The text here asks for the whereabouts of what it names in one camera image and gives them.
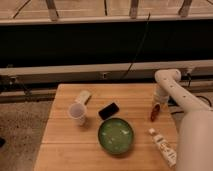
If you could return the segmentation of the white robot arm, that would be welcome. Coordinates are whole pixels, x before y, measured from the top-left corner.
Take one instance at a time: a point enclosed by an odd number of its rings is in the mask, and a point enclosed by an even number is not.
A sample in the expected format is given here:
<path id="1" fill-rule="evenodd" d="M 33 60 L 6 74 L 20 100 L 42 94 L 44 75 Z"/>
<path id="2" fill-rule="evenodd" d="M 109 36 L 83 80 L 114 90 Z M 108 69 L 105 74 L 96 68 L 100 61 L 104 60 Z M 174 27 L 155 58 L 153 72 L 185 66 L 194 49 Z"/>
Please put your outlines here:
<path id="1" fill-rule="evenodd" d="M 168 97 L 185 112 L 178 135 L 176 171 L 213 171 L 213 108 L 179 85 L 178 69 L 158 70 L 154 99 Z"/>

